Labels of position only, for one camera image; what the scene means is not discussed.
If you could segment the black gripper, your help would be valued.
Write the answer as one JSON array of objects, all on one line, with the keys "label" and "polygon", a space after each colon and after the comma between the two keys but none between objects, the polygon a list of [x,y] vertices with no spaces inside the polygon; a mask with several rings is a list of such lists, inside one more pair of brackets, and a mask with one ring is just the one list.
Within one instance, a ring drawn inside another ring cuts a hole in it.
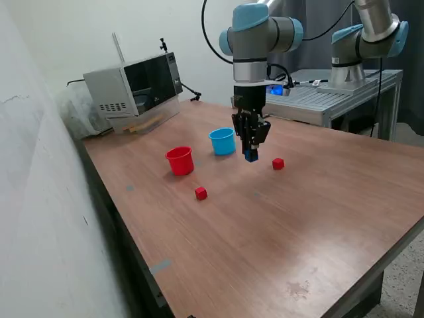
[{"label": "black gripper", "polygon": [[250,111],[256,114],[250,116],[250,145],[248,116],[242,111],[232,115],[234,130],[240,138],[244,156],[250,150],[257,151],[264,143],[271,128],[270,122],[262,116],[262,109],[266,104],[266,86],[234,86],[233,105],[237,109]]}]

